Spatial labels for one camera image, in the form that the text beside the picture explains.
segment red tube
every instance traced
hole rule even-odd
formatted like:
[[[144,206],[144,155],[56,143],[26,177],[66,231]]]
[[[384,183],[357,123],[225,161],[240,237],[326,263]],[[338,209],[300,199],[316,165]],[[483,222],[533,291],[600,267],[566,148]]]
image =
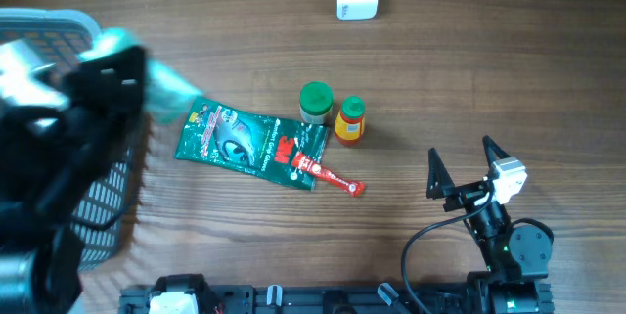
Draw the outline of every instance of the red tube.
[[[337,176],[328,168],[322,166],[311,157],[306,156],[302,152],[297,152],[291,166],[307,172],[317,178],[320,178],[330,184],[340,187],[345,192],[349,193],[352,197],[359,197],[363,191],[365,191],[365,183],[359,181],[348,181]]]

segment jar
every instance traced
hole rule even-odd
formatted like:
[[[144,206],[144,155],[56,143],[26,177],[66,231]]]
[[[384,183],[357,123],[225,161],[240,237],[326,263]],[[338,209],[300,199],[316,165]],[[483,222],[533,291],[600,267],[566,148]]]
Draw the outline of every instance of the jar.
[[[365,132],[365,102],[358,96],[348,97],[336,117],[336,138],[344,146],[352,146],[361,141],[363,132]]]
[[[328,124],[333,111],[333,90],[322,82],[310,82],[300,91],[300,114],[306,123]]]

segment wooden tabletop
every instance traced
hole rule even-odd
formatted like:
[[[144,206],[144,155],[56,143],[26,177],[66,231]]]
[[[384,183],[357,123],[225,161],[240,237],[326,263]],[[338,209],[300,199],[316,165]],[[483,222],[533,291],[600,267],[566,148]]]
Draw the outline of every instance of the wooden tabletop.
[[[72,8],[121,26],[205,91],[248,112],[299,119],[298,91],[321,80],[367,103],[353,149],[330,138],[323,163],[368,190],[354,199],[173,158],[181,122],[150,126],[139,205],[118,256],[82,274],[90,312],[119,290],[204,273],[211,284],[376,285],[400,281],[412,234],[453,216],[425,197],[427,150],[458,183],[487,170],[489,134],[528,169],[513,219],[556,234],[559,313],[623,312],[626,299],[624,0],[380,0],[342,22],[335,0],[0,0]],[[462,224],[410,253],[411,280],[483,270]]]

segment green package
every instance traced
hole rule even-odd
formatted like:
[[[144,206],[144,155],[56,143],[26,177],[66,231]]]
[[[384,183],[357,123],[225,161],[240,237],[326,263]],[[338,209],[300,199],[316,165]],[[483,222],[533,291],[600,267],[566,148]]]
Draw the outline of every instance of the green package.
[[[327,135],[322,125],[241,112],[198,97],[175,157],[312,190],[315,177],[291,167],[291,160],[302,152],[320,162]]]

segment bottle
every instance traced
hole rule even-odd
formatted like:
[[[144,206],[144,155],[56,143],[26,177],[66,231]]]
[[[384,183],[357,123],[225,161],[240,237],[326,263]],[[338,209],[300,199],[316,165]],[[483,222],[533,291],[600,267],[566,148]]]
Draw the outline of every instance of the bottle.
[[[335,136],[344,146],[353,146],[365,131],[365,102],[358,96],[345,99],[335,121]]]
[[[333,90],[322,82],[310,82],[300,91],[300,114],[306,123],[327,124],[333,111]]]

